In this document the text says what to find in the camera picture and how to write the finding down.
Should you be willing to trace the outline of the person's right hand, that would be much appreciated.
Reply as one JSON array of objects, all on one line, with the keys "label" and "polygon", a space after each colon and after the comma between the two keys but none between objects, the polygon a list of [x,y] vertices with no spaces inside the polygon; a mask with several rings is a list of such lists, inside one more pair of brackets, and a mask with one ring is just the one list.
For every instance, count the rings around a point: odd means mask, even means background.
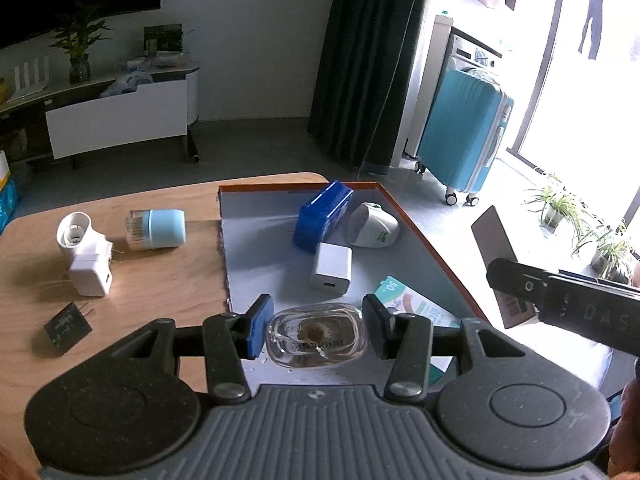
[{"label": "person's right hand", "polygon": [[623,391],[620,420],[608,448],[608,476],[611,479],[639,478],[639,405],[639,361],[636,361],[634,379]]}]

